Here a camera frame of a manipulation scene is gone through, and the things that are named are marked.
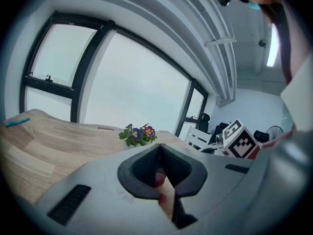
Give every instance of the window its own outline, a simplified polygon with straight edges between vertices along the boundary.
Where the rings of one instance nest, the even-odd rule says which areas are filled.
[[[194,89],[186,117],[199,119],[199,114],[203,100],[204,96],[202,96],[200,92]]]
[[[96,30],[66,24],[53,24],[46,34],[32,67],[32,76],[72,86],[78,63]]]
[[[81,122],[124,128],[146,123],[174,132],[189,80],[141,44],[115,33],[87,81],[86,112]]]
[[[26,87],[26,110],[39,109],[61,120],[70,121],[71,99]]]
[[[207,93],[193,79],[175,132],[177,137],[185,140],[189,126],[191,125],[193,128],[198,127],[204,112],[206,100]]]
[[[120,128],[149,123],[176,136],[198,125],[207,98],[178,63],[140,36],[113,21],[58,12],[33,43],[20,95],[20,112],[40,109]]]

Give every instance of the window handle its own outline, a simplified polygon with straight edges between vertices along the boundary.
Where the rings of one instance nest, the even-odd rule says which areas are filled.
[[[48,77],[48,78],[46,78],[45,80],[46,80],[47,82],[52,83],[52,82],[53,82],[53,80],[51,80],[51,76],[50,76],[50,75],[47,75],[47,77]]]

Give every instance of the window frame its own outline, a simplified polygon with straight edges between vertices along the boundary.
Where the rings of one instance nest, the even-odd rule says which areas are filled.
[[[87,27],[87,28],[92,28],[92,29],[97,30],[97,32],[95,33],[95,35],[89,42],[88,46],[86,47],[81,60],[79,61],[71,87],[56,84],[53,82],[48,82],[48,81],[30,76],[30,72],[33,67],[37,52],[46,34],[50,30],[51,26],[54,24],[75,25],[75,26]],[[187,98],[186,98],[186,101],[184,102],[184,107],[179,117],[179,123],[176,129],[175,135],[177,137],[179,136],[184,122],[196,123],[198,127],[199,119],[201,117],[199,117],[199,119],[191,119],[191,118],[186,117],[186,114],[190,105],[192,93],[194,89],[197,89],[204,97],[201,111],[200,111],[200,116],[204,112],[208,93],[194,78],[190,76],[188,72],[186,72],[177,62],[175,62],[165,52],[163,52],[161,49],[154,46],[153,44],[151,44],[144,38],[136,35],[135,33],[123,27],[117,26],[114,21],[111,21],[111,20],[105,21],[105,20],[88,17],[88,16],[77,15],[77,14],[60,13],[58,11],[55,11],[51,15],[51,17],[47,20],[47,22],[44,24],[44,26],[41,28],[28,54],[28,57],[24,66],[23,74],[22,74],[22,79],[21,79],[20,113],[25,111],[25,88],[26,86],[29,86],[29,87],[33,87],[41,91],[45,91],[51,94],[56,94],[59,96],[72,99],[70,121],[79,123],[81,101],[82,101],[82,96],[83,96],[85,84],[87,81],[88,73],[90,70],[90,64],[93,61],[94,56],[96,55],[97,49],[99,48],[102,41],[106,38],[107,34],[111,30],[116,30],[117,33],[122,34],[136,41],[137,43],[143,45],[144,47],[146,47],[147,49],[149,49],[150,51],[152,51],[153,53],[155,53],[156,55],[164,59],[172,67],[174,67],[182,75],[184,75],[189,81],[191,81],[191,86],[189,87],[188,92],[187,92]]]
[[[202,105],[201,105],[198,119],[193,119],[193,118],[187,117],[187,112],[188,112],[188,109],[190,106],[190,102],[191,102],[191,98],[192,98],[192,94],[193,94],[194,90],[197,90],[203,96],[203,101],[202,101]],[[179,137],[180,132],[181,132],[182,127],[183,127],[183,124],[185,122],[195,123],[196,129],[198,129],[199,121],[201,120],[201,117],[204,113],[207,97],[208,97],[208,93],[202,88],[202,86],[200,84],[197,83],[197,81],[195,79],[192,79],[188,93],[187,93],[186,102],[185,102],[185,105],[184,105],[183,110],[181,112],[179,123],[177,125],[175,136]]]

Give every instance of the white box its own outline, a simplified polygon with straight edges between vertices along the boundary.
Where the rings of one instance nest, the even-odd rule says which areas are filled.
[[[225,151],[236,158],[247,158],[259,146],[239,119],[223,130],[223,145]]]

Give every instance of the black and white pattern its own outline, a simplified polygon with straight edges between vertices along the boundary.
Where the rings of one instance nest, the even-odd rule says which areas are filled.
[[[233,135],[239,128],[241,127],[241,124],[239,123],[238,120],[233,122],[231,125],[229,125],[226,129],[223,130],[225,139],[228,139],[231,135]]]
[[[250,135],[244,130],[240,136],[228,147],[228,149],[237,158],[245,158],[257,144],[253,141]]]

